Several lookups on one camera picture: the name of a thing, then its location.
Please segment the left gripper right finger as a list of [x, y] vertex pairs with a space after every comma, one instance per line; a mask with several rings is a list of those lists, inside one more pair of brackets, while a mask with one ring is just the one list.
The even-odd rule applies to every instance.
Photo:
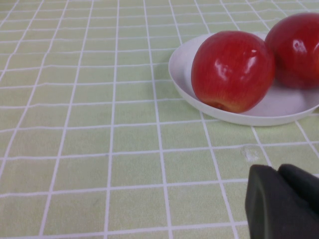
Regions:
[[319, 178], [292, 164], [282, 164], [278, 173], [294, 192], [307, 202], [308, 207], [318, 215]]

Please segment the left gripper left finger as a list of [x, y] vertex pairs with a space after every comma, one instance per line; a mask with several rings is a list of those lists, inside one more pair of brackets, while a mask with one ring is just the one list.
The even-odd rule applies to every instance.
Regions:
[[270, 166], [250, 167], [245, 211], [252, 239], [319, 237], [319, 215]]

